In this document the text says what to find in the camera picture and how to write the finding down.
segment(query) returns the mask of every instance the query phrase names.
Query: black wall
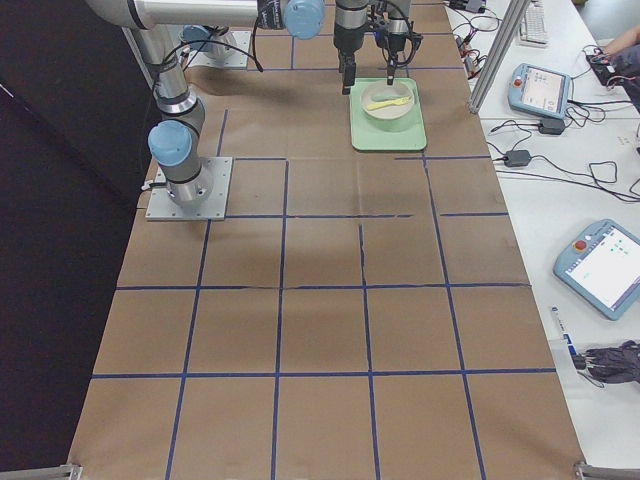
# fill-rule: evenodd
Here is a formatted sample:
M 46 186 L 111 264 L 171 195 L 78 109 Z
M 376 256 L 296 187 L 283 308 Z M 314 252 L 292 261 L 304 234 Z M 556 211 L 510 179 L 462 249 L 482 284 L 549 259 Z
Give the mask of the black wall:
M 6 471 L 67 460 L 159 115 L 122 31 L 82 0 L 0 2 L 0 84 Z

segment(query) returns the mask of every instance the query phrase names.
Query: yellow spoon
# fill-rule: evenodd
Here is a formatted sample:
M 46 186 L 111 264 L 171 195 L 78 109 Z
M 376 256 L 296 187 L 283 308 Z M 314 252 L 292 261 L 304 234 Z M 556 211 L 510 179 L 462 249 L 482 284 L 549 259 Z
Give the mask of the yellow spoon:
M 384 102 L 373 102 L 367 105 L 367 110 L 378 110 L 379 108 L 390 107 L 392 105 L 400 106 L 409 103 L 411 100 L 411 96 L 407 95 L 406 97 L 400 98 L 392 98 L 391 100 L 385 100 Z

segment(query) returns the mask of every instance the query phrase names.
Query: red emergency stop button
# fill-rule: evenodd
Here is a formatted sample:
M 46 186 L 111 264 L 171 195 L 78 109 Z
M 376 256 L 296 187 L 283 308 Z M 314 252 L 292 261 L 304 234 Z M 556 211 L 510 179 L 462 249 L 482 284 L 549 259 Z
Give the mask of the red emergency stop button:
M 585 242 L 584 240 L 578 240 L 573 244 L 573 248 L 575 248 L 576 251 L 581 252 L 585 248 L 587 248 L 587 242 Z

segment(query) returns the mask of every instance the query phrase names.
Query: grid line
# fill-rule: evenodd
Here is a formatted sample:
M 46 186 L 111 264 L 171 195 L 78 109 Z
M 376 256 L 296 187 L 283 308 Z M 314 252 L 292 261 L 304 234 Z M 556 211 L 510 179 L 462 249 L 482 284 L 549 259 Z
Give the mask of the grid line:
M 187 348 L 184 356 L 184 365 L 182 368 L 182 374 L 180 376 L 180 390 L 178 393 L 178 403 L 176 406 L 176 414 L 173 421 L 173 431 L 171 433 L 171 444 L 169 447 L 169 456 L 167 459 L 167 469 L 165 473 L 165 480 L 170 480 L 171 469 L 173 467 L 173 457 L 175 455 L 176 440 L 178 437 L 178 429 L 180 427 L 180 416 L 182 413 L 182 402 L 184 400 L 184 390 L 187 383 L 187 373 L 189 371 L 189 357 L 191 355 L 191 346 L 193 342 L 193 334 L 195 332 L 195 323 L 198 315 L 198 303 L 200 301 L 200 284 L 202 283 L 202 276 L 204 274 L 204 263 L 207 256 L 207 243 L 209 241 L 209 234 L 211 232 L 211 220 L 207 220 L 207 229 L 204 234 L 204 245 L 202 246 L 202 255 L 200 258 L 200 270 L 198 271 L 198 285 L 196 285 L 196 295 L 193 300 L 193 312 L 191 314 L 191 324 L 189 325 L 189 337 L 187 339 Z
M 276 479 L 277 457 L 278 457 L 278 412 L 280 401 L 280 362 L 282 353 L 282 307 L 284 297 L 284 274 L 285 255 L 287 239 L 287 201 L 289 195 L 289 161 L 284 167 L 284 196 L 282 200 L 282 238 L 280 246 L 280 283 L 278 285 L 278 328 L 276 333 L 276 364 L 275 382 L 273 388 L 273 430 L 271 438 L 271 480 Z
M 484 368 L 445 370 L 372 370 L 361 372 L 191 372 L 183 373 L 95 373 L 92 380 L 153 379 L 153 378 L 322 378 L 322 377 L 430 377 L 442 375 L 537 375 L 556 373 L 553 367 Z
M 371 328 L 369 325 L 369 297 L 367 295 L 367 277 L 365 273 L 364 232 L 362 224 L 358 225 L 358 242 L 360 244 L 360 274 L 362 276 L 362 304 L 364 307 L 364 334 L 367 346 L 367 378 L 369 381 L 369 408 L 371 411 L 371 441 L 373 443 L 373 464 L 376 480 L 380 480 L 380 452 L 378 450 L 378 427 L 376 425 L 376 399 L 373 385 L 373 359 L 371 357 Z
M 283 287 L 284 291 L 292 290 L 381 290 L 381 289 L 411 289 L 411 288 L 521 288 L 531 287 L 525 282 L 478 282 L 478 283 L 398 283 L 372 285 L 299 285 Z M 136 285 L 116 287 L 120 292 L 149 291 L 149 290 L 276 290 L 280 287 L 265 287 L 260 285 Z
M 425 175 L 427 176 L 427 184 L 429 185 L 429 197 L 430 197 L 430 202 L 431 202 L 431 210 L 433 212 L 433 222 L 434 222 L 434 228 L 435 228 L 435 232 L 436 232 L 436 240 L 438 243 L 438 250 L 439 250 L 439 254 L 440 254 L 440 261 L 442 262 L 442 273 L 444 275 L 444 280 L 445 280 L 445 284 L 446 284 L 446 291 L 447 291 L 447 300 L 449 302 L 449 310 L 451 312 L 451 321 L 453 324 L 453 333 L 454 333 L 454 337 L 455 337 L 455 341 L 456 341 L 456 349 L 458 352 L 458 360 L 460 362 L 460 369 L 462 370 L 461 375 L 462 375 L 462 383 L 464 386 L 464 393 L 465 393 L 465 398 L 466 398 L 466 402 L 467 402 L 467 409 L 469 411 L 469 422 L 471 425 L 471 433 L 473 435 L 473 443 L 475 446 L 475 450 L 476 450 L 476 457 L 478 460 L 478 468 L 480 469 L 480 477 L 482 478 L 482 480 L 486 480 L 487 479 L 487 474 L 485 472 L 484 469 L 484 459 L 482 457 L 482 448 L 480 446 L 480 437 L 478 435 L 478 428 L 476 425 L 476 420 L 475 420 L 475 413 L 473 411 L 473 403 L 472 403 L 472 399 L 471 399 L 471 392 L 469 390 L 469 382 L 467 379 L 467 375 L 465 373 L 465 363 L 464 363 L 464 353 L 462 351 L 462 340 L 460 338 L 460 330 L 458 328 L 458 320 L 456 317 L 456 311 L 455 311 L 455 305 L 453 302 L 453 294 L 451 292 L 451 286 L 449 284 L 449 273 L 448 273 L 448 269 L 447 269 L 447 262 L 445 259 L 445 255 L 444 255 L 444 248 L 442 246 L 442 234 L 440 232 L 440 224 L 438 222 L 438 211 L 436 208 L 436 202 L 435 202 L 435 198 L 433 196 L 433 192 L 431 190 L 431 178 L 429 175 L 429 167 L 428 167 L 428 162 L 426 157 L 423 160 L 423 167 L 424 167 L 424 172 Z
M 507 217 L 509 212 L 460 212 L 460 213 L 441 213 L 441 217 Z

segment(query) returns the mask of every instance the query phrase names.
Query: electrical connector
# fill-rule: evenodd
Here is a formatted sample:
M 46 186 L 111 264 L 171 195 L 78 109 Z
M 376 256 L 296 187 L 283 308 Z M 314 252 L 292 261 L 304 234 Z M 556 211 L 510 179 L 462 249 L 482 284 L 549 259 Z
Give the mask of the electrical connector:
M 529 150 L 509 150 L 503 160 L 509 168 L 526 167 L 531 162 L 531 154 Z
M 486 6 L 486 0 L 449 0 L 449 8 L 466 10 L 471 13 L 484 13 Z
M 464 68 L 467 71 L 467 77 L 470 77 L 475 73 L 476 62 L 473 58 L 467 55 L 462 59 L 462 63 L 464 64 Z

